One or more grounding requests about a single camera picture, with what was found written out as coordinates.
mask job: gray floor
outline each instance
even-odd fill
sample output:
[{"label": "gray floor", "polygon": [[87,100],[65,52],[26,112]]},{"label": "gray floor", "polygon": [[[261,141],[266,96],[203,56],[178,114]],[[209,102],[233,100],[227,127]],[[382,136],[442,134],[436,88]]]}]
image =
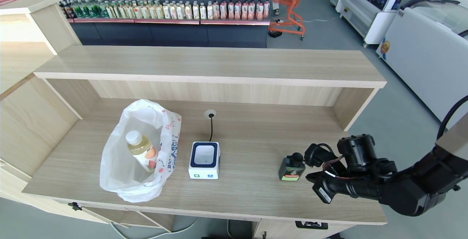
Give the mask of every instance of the gray floor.
[{"label": "gray floor", "polygon": [[[338,13],[329,0],[302,0],[297,10],[306,21],[306,35],[303,41],[295,34],[283,34],[268,38],[269,48],[286,49],[337,49],[361,50],[376,66],[388,83],[378,92],[368,107],[352,126],[351,134],[372,134],[376,141],[376,154],[396,161],[399,169],[411,166],[433,146],[439,122],[428,112],[414,94],[401,82],[398,76],[381,61],[376,47],[362,47],[362,38],[344,19],[332,19]],[[388,218],[384,226],[356,226],[342,233],[347,239],[358,238],[462,238],[465,236],[467,189],[451,192],[446,202],[436,206],[421,217],[403,217],[383,206]],[[190,225],[193,217],[178,217],[175,229]],[[251,224],[233,221],[234,238],[248,238]],[[55,216],[33,207],[0,199],[0,233],[2,239],[47,238],[47,239],[100,239],[119,238],[109,225]],[[161,233],[158,229],[125,229],[130,238],[144,238]],[[193,229],[182,234],[163,238],[199,239],[202,236],[227,238],[226,221],[200,219]]]}]

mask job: white plastic bag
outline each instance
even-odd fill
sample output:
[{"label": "white plastic bag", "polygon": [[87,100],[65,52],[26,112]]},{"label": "white plastic bag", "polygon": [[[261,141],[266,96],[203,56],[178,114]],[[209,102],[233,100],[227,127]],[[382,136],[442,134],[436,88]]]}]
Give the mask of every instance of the white plastic bag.
[{"label": "white plastic bag", "polygon": [[[144,99],[127,106],[102,152],[101,188],[116,192],[127,202],[147,202],[159,196],[174,171],[181,119],[179,114]],[[125,135],[131,130],[138,130],[157,150],[159,147],[154,172],[146,172],[130,153]]]}]

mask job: drawer handle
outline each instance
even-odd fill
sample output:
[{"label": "drawer handle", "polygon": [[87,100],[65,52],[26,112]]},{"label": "drawer handle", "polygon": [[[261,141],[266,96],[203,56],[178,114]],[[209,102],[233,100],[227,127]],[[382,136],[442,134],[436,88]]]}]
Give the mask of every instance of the drawer handle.
[{"label": "drawer handle", "polygon": [[78,210],[83,210],[83,208],[81,208],[80,206],[78,206],[78,204],[76,202],[71,202],[68,204],[68,206],[71,206],[72,209],[74,209],[75,211],[78,211]]},{"label": "drawer handle", "polygon": [[315,222],[304,222],[296,221],[297,228],[304,228],[304,229],[328,229],[328,223],[315,223]]}]

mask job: white bottle cap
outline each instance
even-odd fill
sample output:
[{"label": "white bottle cap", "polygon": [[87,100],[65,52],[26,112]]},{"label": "white bottle cap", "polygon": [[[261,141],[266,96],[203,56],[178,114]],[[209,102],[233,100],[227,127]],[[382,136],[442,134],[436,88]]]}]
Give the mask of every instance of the white bottle cap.
[{"label": "white bottle cap", "polygon": [[137,130],[132,130],[125,135],[125,140],[130,145],[137,145],[142,141],[143,137]]}]

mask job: robotic arm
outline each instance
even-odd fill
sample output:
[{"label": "robotic arm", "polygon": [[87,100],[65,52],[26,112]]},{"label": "robotic arm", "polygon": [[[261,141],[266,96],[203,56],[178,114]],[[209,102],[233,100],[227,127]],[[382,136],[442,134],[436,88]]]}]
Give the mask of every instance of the robotic arm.
[{"label": "robotic arm", "polygon": [[[363,134],[340,139],[340,157],[326,144],[311,144],[305,163],[323,170],[308,174],[306,179],[326,204],[340,193],[377,200],[399,214],[419,216],[441,203],[451,189],[460,190],[458,183],[468,177],[468,114],[444,134],[448,120],[466,101],[468,96],[451,108],[433,149],[408,169],[397,171],[393,161],[376,158],[373,137]],[[342,158],[347,168],[339,161]]]}]

